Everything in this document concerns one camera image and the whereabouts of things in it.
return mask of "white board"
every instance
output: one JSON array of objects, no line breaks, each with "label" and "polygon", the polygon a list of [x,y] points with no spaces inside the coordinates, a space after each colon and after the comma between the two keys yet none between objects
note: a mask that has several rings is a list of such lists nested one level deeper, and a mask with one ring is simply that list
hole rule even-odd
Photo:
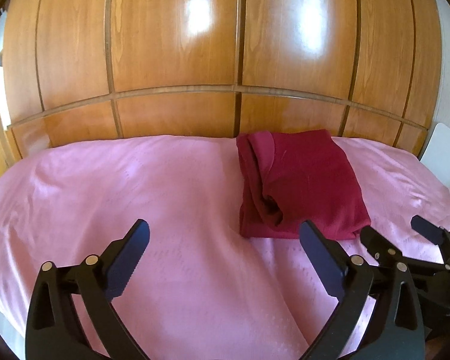
[{"label": "white board", "polygon": [[450,129],[438,123],[420,162],[450,189]]}]

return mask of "metal pin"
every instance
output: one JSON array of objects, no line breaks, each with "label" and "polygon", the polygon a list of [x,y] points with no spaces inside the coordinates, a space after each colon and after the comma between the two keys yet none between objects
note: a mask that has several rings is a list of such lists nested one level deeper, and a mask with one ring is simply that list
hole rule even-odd
[{"label": "metal pin", "polygon": [[90,256],[88,256],[88,257],[85,259],[85,263],[86,263],[88,266],[92,266],[92,265],[96,264],[97,262],[98,262],[98,256],[95,256],[94,254],[91,254]]},{"label": "metal pin", "polygon": [[356,266],[360,266],[363,264],[363,258],[361,256],[359,256],[358,254],[354,254],[351,258],[352,263],[355,264]]},{"label": "metal pin", "polygon": [[46,272],[49,271],[50,269],[52,269],[53,264],[50,261],[44,262],[42,264],[42,271]]},{"label": "metal pin", "polygon": [[397,268],[398,268],[399,271],[402,271],[402,272],[406,272],[407,271],[407,266],[403,262],[398,262],[397,263]]}]

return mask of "folded red cloth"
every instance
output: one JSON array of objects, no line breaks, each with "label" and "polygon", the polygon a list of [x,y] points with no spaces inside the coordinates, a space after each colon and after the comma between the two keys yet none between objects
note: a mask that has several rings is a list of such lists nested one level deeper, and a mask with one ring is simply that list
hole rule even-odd
[{"label": "folded red cloth", "polygon": [[371,224],[347,155],[327,130],[240,134],[236,145],[243,237],[298,238],[310,219],[328,239],[353,239]]}]

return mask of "pink bed sheet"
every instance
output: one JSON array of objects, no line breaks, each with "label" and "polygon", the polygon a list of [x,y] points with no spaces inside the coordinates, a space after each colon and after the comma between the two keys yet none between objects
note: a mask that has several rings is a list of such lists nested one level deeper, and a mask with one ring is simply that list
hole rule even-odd
[{"label": "pink bed sheet", "polygon": [[[411,154],[336,138],[372,226],[405,255],[441,261],[410,228],[450,228],[450,192]],[[239,235],[243,178],[234,139],[149,137],[81,142],[20,161],[0,179],[0,311],[22,334],[44,261],[77,264],[147,220],[151,241],[113,305],[152,359],[297,359],[330,316],[298,240]],[[371,256],[358,240],[349,254]],[[102,353],[83,305],[80,319]],[[346,351],[370,317],[369,302]]]}]

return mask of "folded garment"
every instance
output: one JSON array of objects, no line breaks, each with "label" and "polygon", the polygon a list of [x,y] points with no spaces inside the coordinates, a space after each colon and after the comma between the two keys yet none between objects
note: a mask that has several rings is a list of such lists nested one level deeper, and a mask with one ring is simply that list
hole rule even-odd
[{"label": "folded garment", "polygon": [[327,130],[240,134],[236,145],[243,237],[298,238],[310,219],[328,239],[353,239],[371,224],[347,155]]}]

